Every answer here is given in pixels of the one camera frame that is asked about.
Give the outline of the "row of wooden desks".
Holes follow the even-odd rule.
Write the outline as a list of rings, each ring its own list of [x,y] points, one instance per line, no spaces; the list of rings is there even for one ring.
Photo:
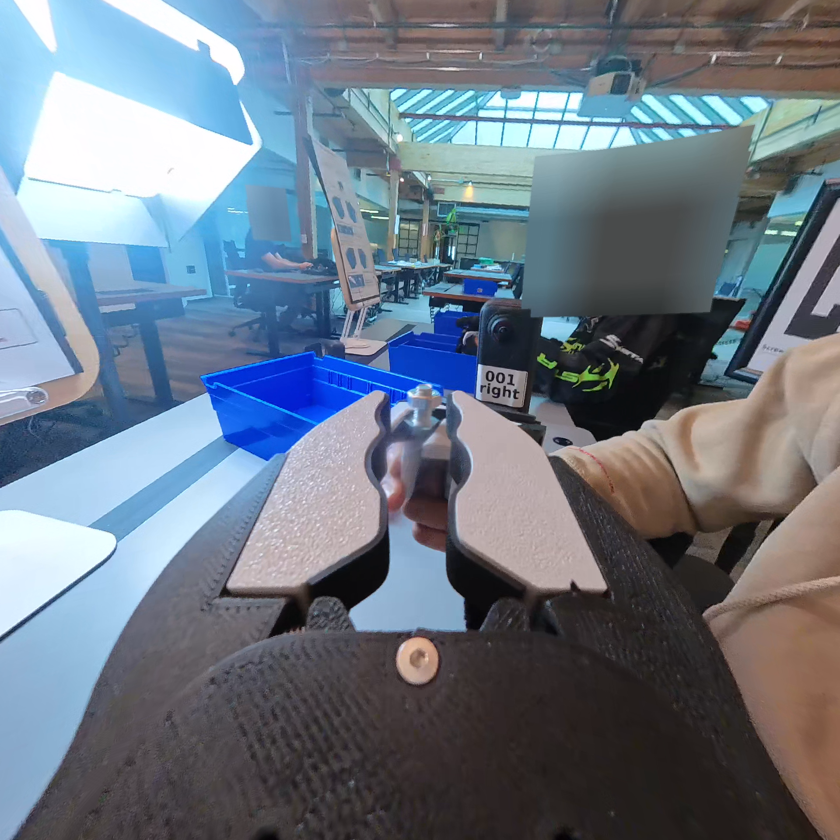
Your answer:
[[[423,296],[424,291],[444,278],[454,266],[438,259],[396,260],[374,265],[380,281],[381,302],[405,304]]]

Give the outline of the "person's right forearm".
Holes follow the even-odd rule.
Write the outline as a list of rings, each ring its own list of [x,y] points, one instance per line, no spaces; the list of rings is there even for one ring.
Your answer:
[[[781,518],[839,464],[839,337],[784,353],[740,400],[552,454],[644,539]]]

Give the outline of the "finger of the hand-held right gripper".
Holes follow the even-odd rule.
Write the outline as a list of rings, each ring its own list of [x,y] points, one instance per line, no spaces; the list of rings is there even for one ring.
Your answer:
[[[409,406],[392,410],[392,450],[398,455],[403,505],[413,494],[422,453],[422,428],[415,422],[415,414]]]
[[[452,479],[450,476],[451,443],[448,437],[445,407],[435,408],[432,418],[434,428],[421,449],[420,496],[446,501]]]

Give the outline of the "framed marker poster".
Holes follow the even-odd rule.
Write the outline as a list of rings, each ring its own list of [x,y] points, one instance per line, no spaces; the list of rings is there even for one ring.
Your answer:
[[[839,180],[824,181],[725,375],[756,383],[784,353],[839,330]]]

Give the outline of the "wooden desk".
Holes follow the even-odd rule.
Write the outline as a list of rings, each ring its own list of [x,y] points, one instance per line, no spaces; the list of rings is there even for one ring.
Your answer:
[[[86,323],[99,352],[98,381],[106,403],[115,418],[127,412],[127,398],[117,371],[114,348],[109,337],[110,327],[139,329],[146,367],[150,374],[154,399],[152,404],[164,410],[177,404],[172,393],[166,368],[158,321],[176,319],[184,315],[185,301],[204,298],[205,290],[133,281],[121,290],[95,290],[90,280],[83,281],[80,290],[70,281],[66,283],[80,315]]]
[[[258,271],[227,269],[226,278],[235,284],[245,283],[256,297],[255,310],[266,326],[267,351],[248,350],[247,354],[264,359],[280,357],[280,325],[275,287],[294,287],[305,291],[315,301],[315,329],[304,336],[330,340],[333,336],[331,291],[339,287],[338,272],[307,268],[303,270]]]
[[[486,303],[519,308],[521,302],[513,297],[507,289],[501,289],[495,296],[474,295],[465,292],[462,284],[439,283],[423,290],[423,297],[427,299],[432,310],[442,310],[446,307],[461,307],[467,313],[479,312]]]

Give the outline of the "white instruction sign stand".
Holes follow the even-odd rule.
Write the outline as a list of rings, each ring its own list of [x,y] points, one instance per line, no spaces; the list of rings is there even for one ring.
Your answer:
[[[80,399],[100,353],[44,243],[1,173],[1,425]],[[5,637],[108,560],[108,532],[18,509],[1,513]]]

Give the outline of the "person's right hand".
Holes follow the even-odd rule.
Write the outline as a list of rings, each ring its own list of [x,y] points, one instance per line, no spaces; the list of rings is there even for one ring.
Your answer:
[[[440,495],[420,490],[419,479],[411,493],[403,479],[403,444],[391,444],[386,454],[386,472],[381,481],[389,512],[401,512],[412,523],[415,541],[430,550],[445,553],[448,540],[448,502]]]

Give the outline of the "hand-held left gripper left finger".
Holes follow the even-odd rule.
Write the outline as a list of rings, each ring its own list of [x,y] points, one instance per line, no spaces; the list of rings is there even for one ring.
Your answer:
[[[374,457],[390,408],[373,391],[292,446],[227,580],[232,595],[311,597],[380,543],[387,510]]]

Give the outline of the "cardboard instruction board stand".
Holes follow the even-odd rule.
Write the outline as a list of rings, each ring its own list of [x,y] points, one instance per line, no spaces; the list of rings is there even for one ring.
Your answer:
[[[346,355],[369,359],[386,342],[362,336],[369,311],[382,303],[382,294],[359,200],[345,159],[312,137],[306,143],[332,216],[333,261],[347,309],[339,341]]]

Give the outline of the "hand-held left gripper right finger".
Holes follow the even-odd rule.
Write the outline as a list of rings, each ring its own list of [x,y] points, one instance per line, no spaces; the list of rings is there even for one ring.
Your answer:
[[[549,457],[473,396],[452,392],[446,568],[464,597],[607,592]]]

